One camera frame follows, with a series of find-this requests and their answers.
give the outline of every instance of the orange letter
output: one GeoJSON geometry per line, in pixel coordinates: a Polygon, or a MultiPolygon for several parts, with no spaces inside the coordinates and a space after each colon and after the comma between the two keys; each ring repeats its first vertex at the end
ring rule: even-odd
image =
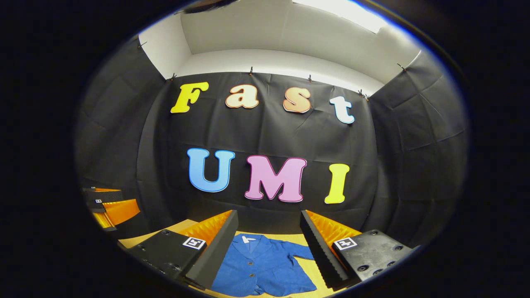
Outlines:
{"type": "Polygon", "coordinates": [[[288,112],[305,113],[311,108],[308,89],[291,87],[285,91],[284,109],[288,112]]]}
{"type": "Polygon", "coordinates": [[[258,89],[252,85],[238,85],[230,89],[230,93],[226,100],[226,106],[229,108],[244,107],[252,109],[260,103],[256,97],[258,96],[258,89]]]}

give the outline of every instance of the blue letter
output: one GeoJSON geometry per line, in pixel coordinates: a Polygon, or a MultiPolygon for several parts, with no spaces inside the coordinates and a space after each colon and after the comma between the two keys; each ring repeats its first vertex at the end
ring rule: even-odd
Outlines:
{"type": "Polygon", "coordinates": [[[355,120],[352,115],[348,115],[348,110],[346,110],[346,108],[351,108],[351,102],[345,101],[344,97],[339,96],[332,98],[330,99],[330,103],[335,105],[335,115],[337,115],[337,118],[339,118],[342,123],[349,124],[355,120]]]}
{"type": "Polygon", "coordinates": [[[210,155],[208,150],[191,148],[188,150],[190,157],[190,182],[196,188],[207,192],[218,192],[228,186],[230,180],[230,161],[235,154],[232,151],[219,150],[215,157],[219,159],[219,174],[217,181],[211,182],[204,178],[204,161],[210,155]]]}

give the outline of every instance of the letter u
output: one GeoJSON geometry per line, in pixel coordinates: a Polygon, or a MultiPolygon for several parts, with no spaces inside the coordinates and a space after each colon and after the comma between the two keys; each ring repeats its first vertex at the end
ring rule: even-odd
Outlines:
{"type": "Polygon", "coordinates": [[[214,182],[204,178],[205,159],[210,155],[208,150],[191,148],[188,150],[190,157],[190,182],[196,188],[207,192],[219,192],[228,186],[230,180],[230,162],[235,157],[232,151],[219,150],[215,152],[215,157],[219,159],[219,174],[214,182]]]}

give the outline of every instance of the white wall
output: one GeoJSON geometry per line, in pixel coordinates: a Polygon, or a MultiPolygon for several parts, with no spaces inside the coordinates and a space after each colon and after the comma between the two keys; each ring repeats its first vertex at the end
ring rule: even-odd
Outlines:
{"type": "Polygon", "coordinates": [[[179,74],[179,68],[191,56],[182,31],[181,14],[170,15],[138,35],[142,48],[153,65],[164,76],[179,74]]]}
{"type": "Polygon", "coordinates": [[[191,55],[178,75],[217,72],[271,73],[308,78],[349,90],[362,89],[372,95],[383,86],[380,81],[337,63],[285,51],[238,49],[191,55]]]}
{"type": "Polygon", "coordinates": [[[139,35],[142,48],[164,78],[216,72],[271,73],[308,78],[372,95],[380,81],[328,60],[293,52],[235,49],[192,55],[182,30],[181,14],[170,15],[139,35]]]}

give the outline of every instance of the black curtain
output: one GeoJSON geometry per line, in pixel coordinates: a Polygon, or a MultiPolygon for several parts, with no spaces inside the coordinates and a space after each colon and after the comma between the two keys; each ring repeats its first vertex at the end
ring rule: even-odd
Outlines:
{"type": "Polygon", "coordinates": [[[466,175],[469,129],[462,95],[422,51],[369,98],[378,188],[363,231],[426,244],[452,215],[466,175]]]}
{"type": "Polygon", "coordinates": [[[376,190],[377,163],[375,132],[366,99],[337,86],[310,82],[302,78],[254,73],[210,73],[177,77],[168,81],[153,104],[140,141],[139,177],[144,205],[149,205],[150,220],[168,226],[184,218],[204,220],[229,209],[237,209],[239,230],[256,233],[300,233],[300,210],[309,209],[354,229],[363,225],[376,190]],[[190,110],[170,113],[182,84],[208,82],[190,110]],[[225,99],[230,89],[241,84],[254,85],[259,104],[252,109],[228,108],[225,99]],[[307,88],[312,107],[306,113],[284,110],[282,102],[290,87],[307,88]],[[335,115],[329,100],[343,96],[352,103],[352,124],[344,124],[335,115]],[[210,152],[205,177],[218,176],[217,150],[235,153],[231,162],[228,187],[221,192],[204,192],[189,180],[190,148],[210,152]],[[289,157],[303,158],[299,203],[286,203],[266,196],[261,200],[244,197],[249,189],[250,155],[264,155],[276,173],[289,157]],[[334,163],[349,165],[341,204],[325,204],[330,191],[334,163]]]}
{"type": "Polygon", "coordinates": [[[136,184],[138,144],[151,105],[165,79],[139,47],[121,46],[93,76],[78,107],[75,160],[83,187],[121,189],[137,199],[140,213],[110,232],[117,239],[148,233],[136,184]]]}

